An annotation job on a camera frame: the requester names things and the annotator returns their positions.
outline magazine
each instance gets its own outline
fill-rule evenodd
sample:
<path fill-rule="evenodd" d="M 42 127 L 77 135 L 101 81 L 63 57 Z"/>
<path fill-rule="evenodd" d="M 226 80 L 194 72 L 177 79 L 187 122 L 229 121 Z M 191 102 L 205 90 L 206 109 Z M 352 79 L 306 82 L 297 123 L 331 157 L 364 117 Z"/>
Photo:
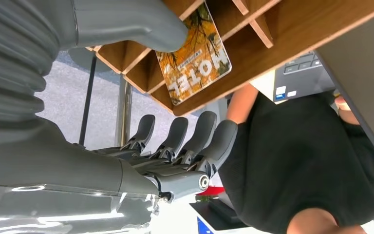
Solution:
<path fill-rule="evenodd" d="M 206 3 L 184 24 L 185 44 L 173 53 L 156 52 L 174 105 L 178 105 L 231 71 L 230 59 Z"/>

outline person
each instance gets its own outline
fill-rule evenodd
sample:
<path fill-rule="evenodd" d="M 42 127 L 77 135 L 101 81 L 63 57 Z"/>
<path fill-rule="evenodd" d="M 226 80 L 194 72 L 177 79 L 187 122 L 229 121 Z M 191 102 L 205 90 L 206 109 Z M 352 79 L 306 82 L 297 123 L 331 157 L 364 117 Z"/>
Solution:
<path fill-rule="evenodd" d="M 344 99 L 335 103 L 338 114 L 321 95 L 276 105 L 251 84 L 234 93 L 227 119 L 239 129 L 219 174 L 245 224 L 274 234 L 365 233 L 374 147 Z"/>

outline robotic arm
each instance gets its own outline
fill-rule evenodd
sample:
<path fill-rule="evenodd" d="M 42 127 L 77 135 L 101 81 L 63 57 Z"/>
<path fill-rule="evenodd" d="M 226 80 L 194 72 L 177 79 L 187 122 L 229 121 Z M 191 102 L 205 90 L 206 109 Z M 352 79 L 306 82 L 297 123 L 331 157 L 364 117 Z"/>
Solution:
<path fill-rule="evenodd" d="M 170 52 L 186 36 L 160 0 L 0 0 L 0 233 L 139 230 L 158 200 L 207 188 L 237 131 L 223 121 L 212 136 L 212 113 L 200 117 L 184 147 L 187 122 L 177 118 L 150 156 L 140 153 L 152 116 L 125 146 L 92 152 L 35 115 L 44 103 L 34 93 L 45 89 L 43 76 L 60 49 L 134 40 Z"/>

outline black shirt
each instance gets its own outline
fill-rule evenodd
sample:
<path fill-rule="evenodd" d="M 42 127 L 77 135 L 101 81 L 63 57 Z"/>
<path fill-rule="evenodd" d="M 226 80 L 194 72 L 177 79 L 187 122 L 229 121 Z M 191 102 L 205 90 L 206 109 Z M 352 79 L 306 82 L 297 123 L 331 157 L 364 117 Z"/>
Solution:
<path fill-rule="evenodd" d="M 307 208 L 339 226 L 374 218 L 374 147 L 319 96 L 275 105 L 259 94 L 219 170 L 240 219 L 274 234 Z"/>

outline wooden cubby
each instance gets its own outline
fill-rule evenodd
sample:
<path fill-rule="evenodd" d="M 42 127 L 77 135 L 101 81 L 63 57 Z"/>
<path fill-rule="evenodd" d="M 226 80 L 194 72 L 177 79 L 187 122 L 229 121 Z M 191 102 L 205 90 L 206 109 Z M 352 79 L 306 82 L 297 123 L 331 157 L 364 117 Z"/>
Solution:
<path fill-rule="evenodd" d="M 204 0 L 163 0 L 181 20 Z M 224 97 L 374 17 L 374 0 L 207 0 L 232 70 L 174 106 L 155 52 L 134 41 L 93 47 L 97 56 L 176 116 Z"/>

